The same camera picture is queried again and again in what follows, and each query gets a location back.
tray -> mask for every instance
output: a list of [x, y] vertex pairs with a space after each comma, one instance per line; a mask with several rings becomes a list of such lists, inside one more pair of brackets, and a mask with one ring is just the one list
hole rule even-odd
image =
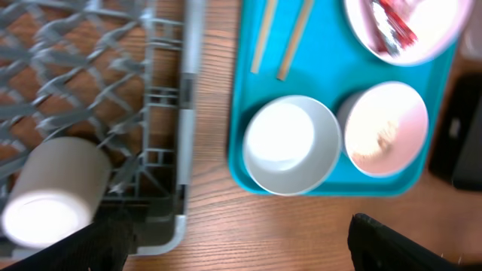
[[[37, 144], [80, 136], [97, 143], [114, 165], [96, 218], [130, 213], [131, 254], [174, 249], [187, 223], [205, 5], [1, 3], [0, 210]], [[36, 252], [0, 237], [1, 258]]]
[[419, 92], [429, 112], [427, 141], [414, 162], [389, 178], [371, 178], [360, 173], [342, 154], [328, 179], [307, 195], [395, 196], [405, 192], [423, 170], [456, 44], [422, 65], [389, 65], [359, 44], [347, 22], [343, 1], [316, 1], [291, 71], [286, 81], [278, 81], [276, 73], [301, 5], [301, 0], [278, 2], [260, 71], [254, 75], [249, 69], [265, 1], [243, 2], [228, 145], [228, 163], [234, 180], [247, 191], [268, 194], [249, 177], [242, 156], [245, 129], [255, 112], [267, 102], [300, 94], [319, 100], [336, 113], [350, 94], [384, 81], [400, 81]]

bowl with red object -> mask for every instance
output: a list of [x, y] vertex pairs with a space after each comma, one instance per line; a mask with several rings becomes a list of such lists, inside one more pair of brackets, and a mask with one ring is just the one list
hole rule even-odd
[[473, 0], [344, 0], [349, 24], [372, 54], [410, 66], [443, 53], [463, 30]]

wooden surface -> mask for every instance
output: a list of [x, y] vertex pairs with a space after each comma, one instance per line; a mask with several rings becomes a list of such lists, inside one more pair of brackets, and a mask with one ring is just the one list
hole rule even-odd
[[[240, 1], [208, 3], [188, 232], [174, 251], [131, 257], [125, 270], [353, 270], [346, 238], [357, 212], [451, 260], [482, 260], [482, 193], [454, 190], [427, 172], [389, 199], [256, 196], [238, 187], [225, 146]], [[458, 59], [447, 89], [474, 69]]]

wooden chopstick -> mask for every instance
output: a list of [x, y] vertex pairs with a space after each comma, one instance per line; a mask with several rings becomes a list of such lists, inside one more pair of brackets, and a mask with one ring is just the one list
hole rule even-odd
[[266, 49], [266, 43], [268, 35], [270, 34], [271, 23], [273, 22], [274, 14], [276, 11], [276, 5], [278, 0], [268, 0], [266, 7], [264, 8], [263, 23], [261, 24], [261, 30], [258, 36], [258, 43], [256, 44], [255, 57], [251, 65], [251, 72], [257, 74], [261, 59], [263, 58], [264, 50]]
[[304, 28], [307, 25], [308, 18], [310, 18], [311, 9], [313, 8], [314, 0], [304, 0], [300, 15], [298, 16], [294, 32], [291, 35], [288, 49], [285, 52], [285, 57], [278, 71], [278, 79], [284, 81], [288, 75], [289, 68], [293, 62], [294, 54], [303, 36]]

wire grid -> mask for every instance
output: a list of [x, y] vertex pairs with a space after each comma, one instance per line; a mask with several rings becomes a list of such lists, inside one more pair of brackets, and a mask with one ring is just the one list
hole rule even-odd
[[[110, 193], [105, 199], [143, 199], [140, 192], [143, 178], [149, 180], [163, 196], [169, 196], [169, 188], [154, 176], [152, 169], [174, 170], [174, 159], [165, 159], [167, 156], [172, 157], [174, 150], [151, 147], [150, 114], [152, 108], [176, 109], [178, 89], [154, 86], [152, 76], [156, 49], [181, 50], [182, 41], [175, 36], [174, 28], [180, 28], [182, 23], [156, 18], [155, 0], [117, 0], [120, 10], [109, 8], [105, 2], [17, 0], [0, 9], [0, 38], [5, 42], [5, 45], [0, 45], [0, 60], [10, 61], [0, 67], [0, 94], [6, 94], [14, 101], [9, 105], [0, 105], [0, 144], [17, 150], [12, 157], [0, 161], [0, 197], [8, 196], [11, 176], [21, 169], [31, 151], [31, 148], [11, 132], [25, 117], [32, 117], [35, 120], [36, 130], [44, 140], [64, 136], [72, 125], [88, 121], [94, 128], [94, 136], [99, 142], [98, 148], [122, 154], [124, 161], [120, 167], [114, 169], [109, 185]], [[49, 21], [45, 8], [66, 11], [69, 15]], [[8, 29], [10, 24], [24, 14], [29, 14], [39, 27], [35, 34], [35, 43], [30, 48]], [[106, 17], [126, 20], [126, 23], [121, 27], [107, 30], [103, 23]], [[100, 34], [94, 50], [88, 55], [83, 55], [74, 43], [65, 38], [70, 31], [85, 21], [94, 25]], [[156, 33], [157, 26], [163, 27], [162, 36]], [[142, 61], [135, 61], [120, 44], [122, 37], [137, 27], [142, 27], [146, 33], [145, 58]], [[65, 50], [58, 50], [59, 45]], [[111, 84], [106, 83], [102, 71], [93, 65], [93, 62], [107, 50], [114, 50], [119, 55], [118, 58], [111, 60], [108, 68], [124, 73], [122, 78]], [[50, 69], [52, 65], [67, 67], [70, 70], [55, 75]], [[28, 67], [35, 71], [36, 80], [40, 85], [35, 98], [31, 101], [9, 84], [12, 78]], [[81, 72], [88, 73], [99, 89], [99, 93], [90, 104], [85, 104], [78, 97], [78, 93], [67, 86], [67, 83]], [[134, 109], [116, 93], [116, 90], [134, 77], [140, 77], [144, 82], [143, 107], [140, 110]], [[45, 114], [39, 111], [39, 106], [51, 97], [65, 99], [72, 108], [60, 114]], [[125, 112], [112, 123], [101, 120], [95, 112], [107, 100]], [[129, 147], [123, 135], [139, 126], [142, 129], [142, 149], [136, 153]]]

